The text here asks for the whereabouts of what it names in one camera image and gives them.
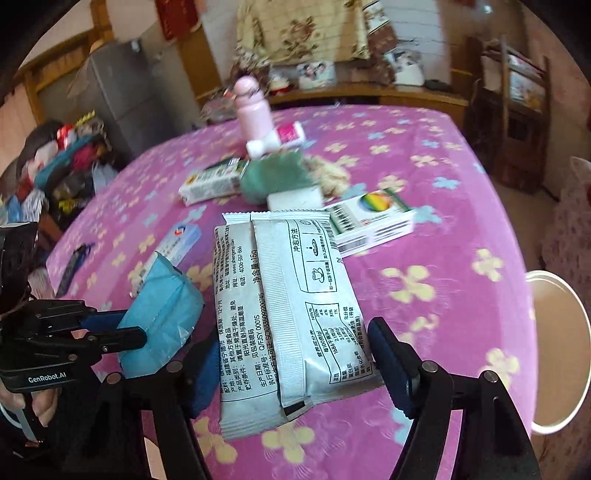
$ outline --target green object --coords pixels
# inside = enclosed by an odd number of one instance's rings
[[[242,196],[251,205],[263,205],[271,193],[315,185],[302,159],[301,152],[288,151],[251,160],[240,180]]]

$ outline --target floral tablecloth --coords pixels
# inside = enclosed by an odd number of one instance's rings
[[[529,430],[537,389],[537,349],[525,268],[504,209],[452,120],[426,109],[386,106],[296,108],[306,153],[346,168],[343,198],[391,187],[416,209],[411,235],[345,259],[368,322],[383,316],[398,337],[449,372],[493,369]],[[222,212],[249,211],[241,197],[184,207],[177,191],[193,170],[245,154],[236,122],[171,140],[146,152],[86,208],[47,265],[54,288],[71,253],[95,243],[68,297],[100,309],[131,304],[130,279],[179,221],[202,237],[180,268],[203,292],[195,336],[215,324],[213,228]],[[194,424],[214,478],[389,478],[410,422],[385,388],[323,404],[278,429],[225,442],[219,397]],[[453,415],[439,478],[449,478],[460,416]]]

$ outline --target pink bottle cap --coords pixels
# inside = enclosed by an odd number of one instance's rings
[[[241,77],[234,85],[234,95],[236,95],[236,106],[246,106],[260,102],[264,99],[262,90],[254,77]]]

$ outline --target refrigerator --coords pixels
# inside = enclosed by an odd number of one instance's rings
[[[123,165],[181,133],[157,95],[138,42],[107,43],[94,51],[74,83],[69,96],[79,109],[94,110],[103,120]]]

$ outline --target human hand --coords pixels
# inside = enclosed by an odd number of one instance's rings
[[[60,390],[57,388],[33,392],[33,412],[44,427],[49,425],[56,414],[59,396]],[[21,394],[9,392],[2,382],[0,382],[0,403],[11,410],[25,408],[25,398]]]

